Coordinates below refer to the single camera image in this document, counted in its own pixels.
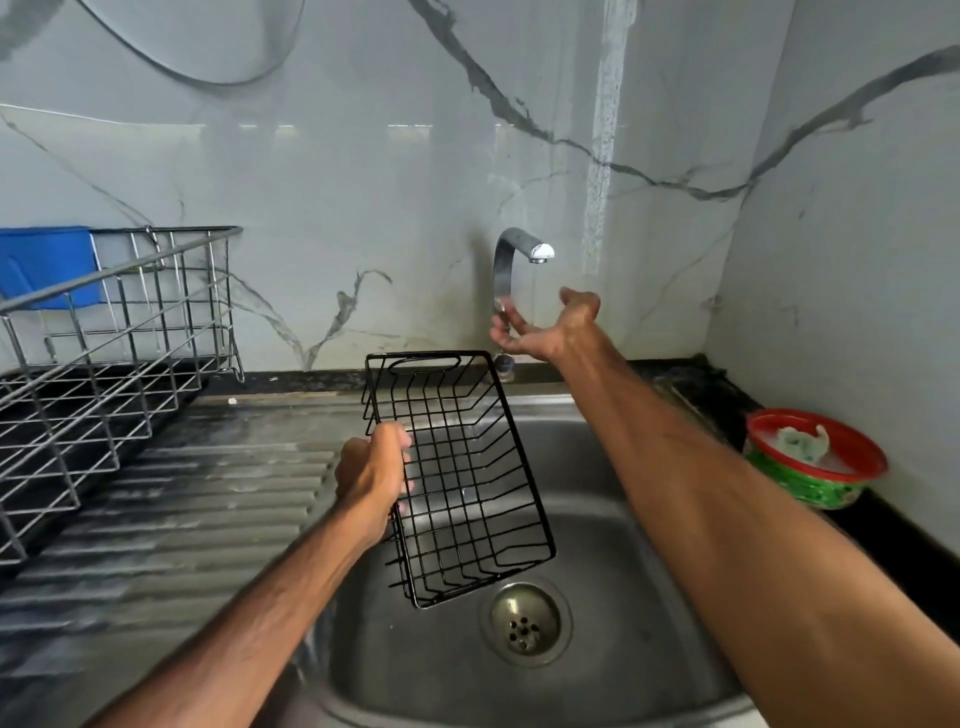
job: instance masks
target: hand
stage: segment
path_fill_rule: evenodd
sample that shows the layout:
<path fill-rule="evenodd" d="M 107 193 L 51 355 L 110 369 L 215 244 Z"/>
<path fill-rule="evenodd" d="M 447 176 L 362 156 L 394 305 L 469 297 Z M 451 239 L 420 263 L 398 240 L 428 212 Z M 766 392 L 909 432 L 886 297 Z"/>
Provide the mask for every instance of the hand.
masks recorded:
<path fill-rule="evenodd" d="M 387 527 L 387 517 L 403 493 L 403 464 L 410 461 L 406 448 L 412 442 L 398 423 L 381 423 L 370 441 L 354 437 L 344 444 L 340 462 L 333 472 L 337 479 L 337 501 L 346 507 L 363 503 L 371 518 L 371 541 L 376 543 Z"/>
<path fill-rule="evenodd" d="M 556 364 L 570 339 L 594 326 L 600 297 L 595 293 L 581 293 L 572 288 L 560 289 L 564 310 L 557 323 L 550 328 L 538 328 L 524 321 L 509 298 L 503 299 L 503 313 L 493 316 L 490 338 L 506 353 L 525 353 Z M 510 335 L 510 327 L 519 338 Z"/>

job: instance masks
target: chrome faucet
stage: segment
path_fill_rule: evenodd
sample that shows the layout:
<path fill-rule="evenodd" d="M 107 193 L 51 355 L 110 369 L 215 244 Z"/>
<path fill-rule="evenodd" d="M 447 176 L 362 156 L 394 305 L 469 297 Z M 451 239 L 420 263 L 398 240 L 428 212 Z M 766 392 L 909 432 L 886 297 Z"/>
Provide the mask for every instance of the chrome faucet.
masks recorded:
<path fill-rule="evenodd" d="M 507 228 L 500 233 L 493 251 L 493 311 L 503 313 L 503 299 L 511 294 L 514 271 L 514 252 L 522 253 L 531 263 L 545 263 L 553 257 L 553 248 L 520 228 Z M 493 366 L 501 381 L 513 378 L 514 358 L 500 352 Z"/>

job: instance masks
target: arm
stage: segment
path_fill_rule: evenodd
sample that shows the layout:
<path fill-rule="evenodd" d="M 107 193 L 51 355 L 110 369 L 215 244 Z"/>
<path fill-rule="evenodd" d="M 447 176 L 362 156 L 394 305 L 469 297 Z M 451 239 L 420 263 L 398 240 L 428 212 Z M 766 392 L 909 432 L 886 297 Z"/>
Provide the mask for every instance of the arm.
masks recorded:
<path fill-rule="evenodd" d="M 327 516 L 87 728 L 249 726 L 307 628 L 383 535 L 409 445 L 395 424 L 379 425 L 369 443 L 350 440 Z"/>
<path fill-rule="evenodd" d="M 564 289 L 558 324 L 491 336 L 570 387 L 674 577 L 781 726 L 960 724 L 960 648 L 855 545 L 662 401 Z M 512 324 L 519 339 L 510 336 Z"/>

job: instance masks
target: forearm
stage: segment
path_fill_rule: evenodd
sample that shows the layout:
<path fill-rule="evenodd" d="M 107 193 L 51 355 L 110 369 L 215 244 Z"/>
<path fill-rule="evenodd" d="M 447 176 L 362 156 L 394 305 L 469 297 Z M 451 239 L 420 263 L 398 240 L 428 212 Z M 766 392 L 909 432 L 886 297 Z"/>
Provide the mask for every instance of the forearm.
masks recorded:
<path fill-rule="evenodd" d="M 334 507 L 88 728 L 249 726 L 304 632 L 369 545 L 371 507 L 362 499 Z"/>
<path fill-rule="evenodd" d="M 556 363 L 768 721 L 955 722 L 960 650 L 843 535 L 662 401 L 599 329 L 578 335 Z"/>

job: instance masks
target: black wire basket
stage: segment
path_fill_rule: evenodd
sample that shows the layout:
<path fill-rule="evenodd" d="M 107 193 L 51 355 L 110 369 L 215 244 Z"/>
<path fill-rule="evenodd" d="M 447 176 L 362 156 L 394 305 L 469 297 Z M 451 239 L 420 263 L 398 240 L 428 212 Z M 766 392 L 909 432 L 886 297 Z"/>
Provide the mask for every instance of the black wire basket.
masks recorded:
<path fill-rule="evenodd" d="M 364 419 L 413 440 L 392 514 L 400 580 L 432 607 L 556 555 L 530 464 L 487 352 L 367 357 Z"/>

